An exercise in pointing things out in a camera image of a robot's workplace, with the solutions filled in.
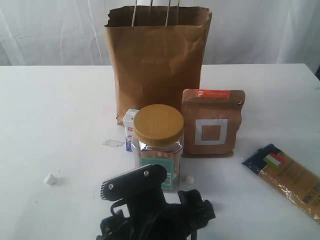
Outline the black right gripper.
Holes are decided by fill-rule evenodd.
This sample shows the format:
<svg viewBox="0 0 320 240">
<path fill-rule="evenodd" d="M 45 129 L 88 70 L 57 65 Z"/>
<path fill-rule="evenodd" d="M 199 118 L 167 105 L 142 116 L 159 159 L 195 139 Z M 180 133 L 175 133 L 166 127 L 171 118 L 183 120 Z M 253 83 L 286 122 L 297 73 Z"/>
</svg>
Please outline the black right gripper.
<svg viewBox="0 0 320 240">
<path fill-rule="evenodd" d="M 196 189 L 179 190 L 180 203 L 164 197 L 132 197 L 161 187 L 167 170 L 147 164 L 101 184 L 102 200 L 113 202 L 111 216 L 100 223 L 97 240 L 196 240 L 198 230 L 216 218 L 213 205 Z"/>
</svg>

